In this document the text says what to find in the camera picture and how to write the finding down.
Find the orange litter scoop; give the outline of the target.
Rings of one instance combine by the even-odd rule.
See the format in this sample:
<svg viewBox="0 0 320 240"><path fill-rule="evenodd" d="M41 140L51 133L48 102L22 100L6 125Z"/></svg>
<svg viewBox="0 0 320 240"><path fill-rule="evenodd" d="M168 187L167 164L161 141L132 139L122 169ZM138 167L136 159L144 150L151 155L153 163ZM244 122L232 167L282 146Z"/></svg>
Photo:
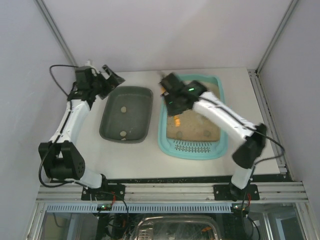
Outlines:
<svg viewBox="0 0 320 240"><path fill-rule="evenodd" d="M178 115L173 116L173 120L175 127L179 127L181 125L180 118L178 117Z"/></svg>

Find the grey plastic bin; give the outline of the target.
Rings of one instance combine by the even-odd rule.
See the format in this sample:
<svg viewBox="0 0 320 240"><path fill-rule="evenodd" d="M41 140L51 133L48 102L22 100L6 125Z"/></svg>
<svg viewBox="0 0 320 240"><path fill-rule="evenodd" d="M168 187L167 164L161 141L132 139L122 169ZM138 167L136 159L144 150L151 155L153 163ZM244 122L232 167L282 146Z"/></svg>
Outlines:
<svg viewBox="0 0 320 240"><path fill-rule="evenodd" d="M104 140L115 143L138 144L148 135L153 92L147 87L119 86L106 101L102 114L99 134Z"/></svg>

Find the teal litter box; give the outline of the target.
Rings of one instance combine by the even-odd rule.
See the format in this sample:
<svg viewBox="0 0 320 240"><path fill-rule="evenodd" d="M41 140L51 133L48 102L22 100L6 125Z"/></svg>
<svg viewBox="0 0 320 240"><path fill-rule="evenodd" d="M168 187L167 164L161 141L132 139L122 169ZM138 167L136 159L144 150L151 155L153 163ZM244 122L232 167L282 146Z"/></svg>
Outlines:
<svg viewBox="0 0 320 240"><path fill-rule="evenodd" d="M228 135L217 125L192 110L178 115L180 126L175 127L168 116L165 102L161 103L158 146L167 155L188 160L212 160L226 154ZM204 136L204 131L211 133Z"/></svg>

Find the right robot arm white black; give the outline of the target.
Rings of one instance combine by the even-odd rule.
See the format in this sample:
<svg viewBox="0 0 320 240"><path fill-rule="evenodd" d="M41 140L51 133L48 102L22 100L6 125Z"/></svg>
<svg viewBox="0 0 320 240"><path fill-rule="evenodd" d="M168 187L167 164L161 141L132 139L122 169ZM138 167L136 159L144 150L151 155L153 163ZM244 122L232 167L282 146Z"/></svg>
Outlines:
<svg viewBox="0 0 320 240"><path fill-rule="evenodd" d="M220 99L198 80L186 84L175 73L163 75L160 82L162 97L167 115L172 118L173 126L184 126L183 116L194 112L225 131L236 143L232 154L237 164L231 184L244 189L254 172L256 159L261 156L266 145L267 127L242 118L227 107Z"/></svg>

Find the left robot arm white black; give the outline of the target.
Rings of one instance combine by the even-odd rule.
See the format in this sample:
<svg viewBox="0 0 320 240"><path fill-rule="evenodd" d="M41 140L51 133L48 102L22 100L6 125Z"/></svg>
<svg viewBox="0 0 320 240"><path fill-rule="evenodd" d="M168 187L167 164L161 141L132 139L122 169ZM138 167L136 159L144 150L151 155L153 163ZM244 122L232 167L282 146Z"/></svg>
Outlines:
<svg viewBox="0 0 320 240"><path fill-rule="evenodd" d="M72 68L75 82L70 92L64 92L67 100L65 113L50 140L38 146L41 158L38 179L46 188L51 188L51 185L44 181L42 174L50 180L59 181L56 187L77 184L87 189L100 189L107 185L107 179L103 174L86 167L76 141L96 99L105 99L125 79L107 65L102 66L107 76L90 64L74 65Z"/></svg>

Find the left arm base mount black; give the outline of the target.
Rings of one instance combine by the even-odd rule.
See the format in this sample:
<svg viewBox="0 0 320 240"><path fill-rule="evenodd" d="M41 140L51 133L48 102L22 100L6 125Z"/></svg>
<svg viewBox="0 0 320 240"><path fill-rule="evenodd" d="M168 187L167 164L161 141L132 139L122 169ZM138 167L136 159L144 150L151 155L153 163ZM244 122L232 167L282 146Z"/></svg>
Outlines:
<svg viewBox="0 0 320 240"><path fill-rule="evenodd" d="M126 186L120 183L108 183L100 188L83 188L82 201L122 201Z"/></svg>

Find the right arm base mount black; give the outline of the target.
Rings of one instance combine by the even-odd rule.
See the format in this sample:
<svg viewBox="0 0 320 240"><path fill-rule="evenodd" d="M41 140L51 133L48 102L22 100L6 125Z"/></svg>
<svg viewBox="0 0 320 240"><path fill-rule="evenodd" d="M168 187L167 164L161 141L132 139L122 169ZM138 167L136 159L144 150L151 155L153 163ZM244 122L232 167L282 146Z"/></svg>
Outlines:
<svg viewBox="0 0 320 240"><path fill-rule="evenodd" d="M231 182L228 184L213 185L214 199L216 201L239 201L239 200L260 200L258 186L256 184L248 184L244 189L239 189Z"/></svg>

